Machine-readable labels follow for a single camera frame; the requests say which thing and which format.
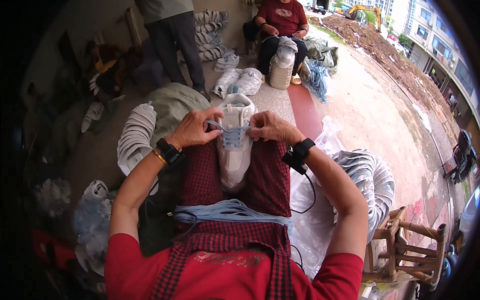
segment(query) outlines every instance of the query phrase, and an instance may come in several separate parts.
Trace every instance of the hand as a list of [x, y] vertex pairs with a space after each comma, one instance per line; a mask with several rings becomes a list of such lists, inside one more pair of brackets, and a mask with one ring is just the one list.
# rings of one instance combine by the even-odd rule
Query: hand
[[303, 39], [307, 35], [307, 32], [305, 30], [299, 30], [296, 31], [292, 34], [297, 39]]
[[206, 119], [213, 120], [214, 115], [223, 118], [223, 112], [216, 107], [209, 107], [205, 110], [192, 110], [183, 117], [177, 129], [167, 135], [165, 140], [172, 144], [177, 150], [193, 145], [204, 145], [215, 139], [222, 132], [218, 129], [210, 132], [207, 130]]
[[247, 135], [251, 136], [254, 141], [263, 137], [264, 141], [274, 140], [294, 146], [305, 139], [297, 127], [269, 110], [254, 114], [250, 119], [250, 126], [260, 127], [247, 131]]
[[278, 30], [275, 27], [273, 27], [269, 24], [264, 24], [262, 26], [262, 30], [265, 31], [266, 33], [268, 33], [271, 36], [275, 36], [275, 35], [278, 34]]

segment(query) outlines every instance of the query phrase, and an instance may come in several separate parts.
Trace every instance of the red painted strip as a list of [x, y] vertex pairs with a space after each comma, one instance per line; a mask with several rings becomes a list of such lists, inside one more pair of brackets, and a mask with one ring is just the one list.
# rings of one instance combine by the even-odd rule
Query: red painted strip
[[290, 84], [287, 91], [297, 128], [306, 137], [316, 139], [322, 132], [323, 125], [312, 96], [301, 84]]

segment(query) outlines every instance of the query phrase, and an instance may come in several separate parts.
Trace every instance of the shoe upper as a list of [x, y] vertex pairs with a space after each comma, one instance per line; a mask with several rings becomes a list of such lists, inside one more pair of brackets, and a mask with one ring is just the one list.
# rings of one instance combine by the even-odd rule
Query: shoe upper
[[[217, 122], [226, 130], [249, 126], [250, 119], [256, 112], [255, 105], [242, 94], [228, 95], [218, 108], [224, 112], [225, 117], [217, 118]], [[224, 132], [218, 137], [220, 177], [225, 186], [234, 187], [242, 181], [250, 165], [252, 143], [253, 140], [247, 136], [245, 129]]]

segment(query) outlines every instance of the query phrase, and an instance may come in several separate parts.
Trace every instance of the dirt mound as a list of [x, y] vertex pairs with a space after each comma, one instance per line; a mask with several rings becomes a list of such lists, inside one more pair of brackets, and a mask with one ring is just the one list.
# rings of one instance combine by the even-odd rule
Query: dirt mound
[[360, 26], [355, 21], [335, 15], [323, 18], [322, 22], [328, 28], [338, 32], [349, 43], [353, 45], [357, 43], [362, 47], [427, 109], [432, 109], [432, 100], [445, 108], [446, 103], [433, 81], [398, 53], [375, 31], [375, 28]]

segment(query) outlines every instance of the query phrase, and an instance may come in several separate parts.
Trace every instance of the maroon t-shirt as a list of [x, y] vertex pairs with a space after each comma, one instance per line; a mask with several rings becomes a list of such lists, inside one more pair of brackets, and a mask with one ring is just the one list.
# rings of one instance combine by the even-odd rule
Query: maroon t-shirt
[[278, 30], [279, 36], [290, 37], [298, 28], [307, 23], [303, 7], [296, 0], [282, 3], [280, 0], [264, 0], [257, 17], [262, 17], [267, 24]]

